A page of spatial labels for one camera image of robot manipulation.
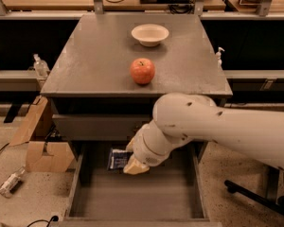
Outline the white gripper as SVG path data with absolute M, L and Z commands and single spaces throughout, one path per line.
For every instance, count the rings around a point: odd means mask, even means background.
M 191 138 L 173 137 L 164 134 L 152 120 L 145 124 L 126 146 L 128 152 L 133 152 L 124 166 L 125 174 L 137 175 L 150 170 L 149 166 L 159 166 L 168 159 L 170 153 L 191 141 Z

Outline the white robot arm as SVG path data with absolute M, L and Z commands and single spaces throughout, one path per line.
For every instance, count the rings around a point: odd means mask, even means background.
M 284 112 L 222 108 L 207 96 L 173 93 L 155 102 L 152 121 L 126 147 L 133 155 L 124 172 L 144 173 L 192 141 L 216 142 L 284 171 Z

